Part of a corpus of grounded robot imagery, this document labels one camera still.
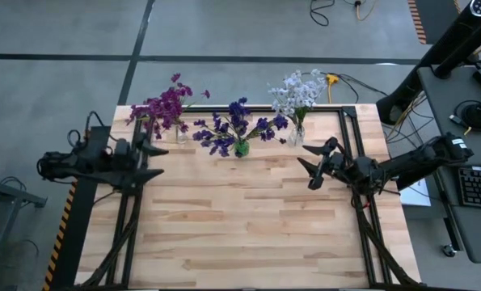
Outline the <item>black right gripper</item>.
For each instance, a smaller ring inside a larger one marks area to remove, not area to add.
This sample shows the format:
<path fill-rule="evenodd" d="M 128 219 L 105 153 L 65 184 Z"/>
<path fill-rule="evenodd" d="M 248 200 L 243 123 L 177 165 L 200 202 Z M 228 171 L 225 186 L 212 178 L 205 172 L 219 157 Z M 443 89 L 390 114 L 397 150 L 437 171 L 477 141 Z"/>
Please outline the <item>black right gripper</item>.
<path fill-rule="evenodd" d="M 318 190 L 322 187 L 323 175 L 336 178 L 335 173 L 342 171 L 346 166 L 345 149 L 339 144 L 336 137 L 330 137 L 322 146 L 303 145 L 302 148 L 314 155 L 321 156 L 317 166 L 303 158 L 297 158 L 311 177 L 308 185 L 310 190 Z"/>

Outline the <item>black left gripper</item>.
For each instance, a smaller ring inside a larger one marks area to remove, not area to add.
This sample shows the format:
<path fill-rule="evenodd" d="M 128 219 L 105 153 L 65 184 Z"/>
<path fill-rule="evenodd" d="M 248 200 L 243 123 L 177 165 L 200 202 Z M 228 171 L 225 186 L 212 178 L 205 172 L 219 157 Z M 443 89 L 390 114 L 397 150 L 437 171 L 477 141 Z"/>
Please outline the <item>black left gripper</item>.
<path fill-rule="evenodd" d="M 168 150 L 151 145 L 148 139 L 138 141 L 137 148 L 150 157 L 169 153 Z M 110 146 L 104 149 L 104 175 L 107 177 L 123 176 L 118 184 L 120 190 L 138 188 L 164 173 L 163 169 L 138 170 L 137 163 L 137 153 L 124 138 L 117 140 L 114 149 Z"/>

